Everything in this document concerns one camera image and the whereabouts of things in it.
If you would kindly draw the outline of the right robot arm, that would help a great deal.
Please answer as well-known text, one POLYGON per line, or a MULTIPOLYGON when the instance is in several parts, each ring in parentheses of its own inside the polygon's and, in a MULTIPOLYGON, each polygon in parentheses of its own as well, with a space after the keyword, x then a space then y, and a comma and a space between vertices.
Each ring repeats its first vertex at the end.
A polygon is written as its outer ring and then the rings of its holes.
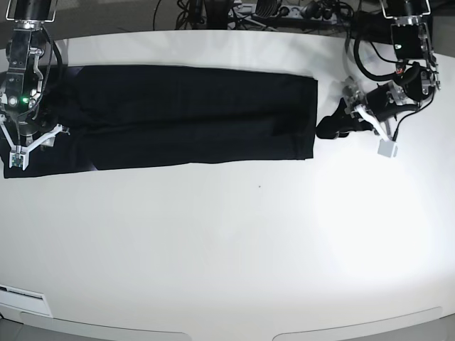
POLYGON ((6 20, 12 37, 6 47, 8 69, 1 88, 1 128, 14 158, 23 158, 52 139, 58 119, 49 107, 63 76, 63 58, 46 28, 55 20, 57 1, 9 1, 6 20))

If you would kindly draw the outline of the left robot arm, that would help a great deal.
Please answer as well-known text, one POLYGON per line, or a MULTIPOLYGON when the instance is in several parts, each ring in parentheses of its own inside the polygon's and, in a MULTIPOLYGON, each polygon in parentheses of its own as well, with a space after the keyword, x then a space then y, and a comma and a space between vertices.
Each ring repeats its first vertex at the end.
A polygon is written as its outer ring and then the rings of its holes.
POLYGON ((430 105, 440 89, 439 66, 432 46, 428 24, 431 7, 428 1, 381 1, 383 21, 364 18, 355 21, 352 56, 359 71, 377 87, 365 92, 349 77, 343 83, 343 94, 336 111, 324 117, 316 127, 320 139, 345 138, 354 131, 372 131, 386 141, 394 142, 389 120, 403 114, 410 117, 430 105), (382 25, 395 53, 395 69, 376 75, 360 57, 360 44, 371 42, 382 25))

